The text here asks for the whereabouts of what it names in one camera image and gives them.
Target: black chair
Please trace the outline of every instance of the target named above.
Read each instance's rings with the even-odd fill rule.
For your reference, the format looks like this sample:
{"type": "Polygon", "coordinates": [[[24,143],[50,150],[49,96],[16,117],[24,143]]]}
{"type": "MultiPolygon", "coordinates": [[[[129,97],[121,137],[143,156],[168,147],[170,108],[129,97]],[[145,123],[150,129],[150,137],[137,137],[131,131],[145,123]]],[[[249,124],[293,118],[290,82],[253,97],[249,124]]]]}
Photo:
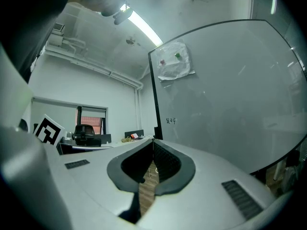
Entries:
{"type": "Polygon", "coordinates": [[[76,125],[74,139],[78,146],[101,146],[101,139],[95,138],[94,128],[91,125],[76,125]]]}

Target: ceiling fixture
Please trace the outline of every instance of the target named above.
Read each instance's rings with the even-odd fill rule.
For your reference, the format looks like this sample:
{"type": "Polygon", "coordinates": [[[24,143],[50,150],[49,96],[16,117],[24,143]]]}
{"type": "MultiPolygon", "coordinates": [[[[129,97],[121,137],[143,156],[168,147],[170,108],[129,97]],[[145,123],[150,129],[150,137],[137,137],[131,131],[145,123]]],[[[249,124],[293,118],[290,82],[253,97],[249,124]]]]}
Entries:
{"type": "Polygon", "coordinates": [[[271,14],[275,14],[277,0],[272,0],[271,14]]]}
{"type": "MultiPolygon", "coordinates": [[[[124,4],[120,10],[125,11],[130,7],[124,4]]],[[[128,18],[133,24],[135,24],[148,38],[158,47],[163,44],[162,40],[159,38],[157,33],[139,16],[135,11],[132,12],[131,16],[128,18]]]]}

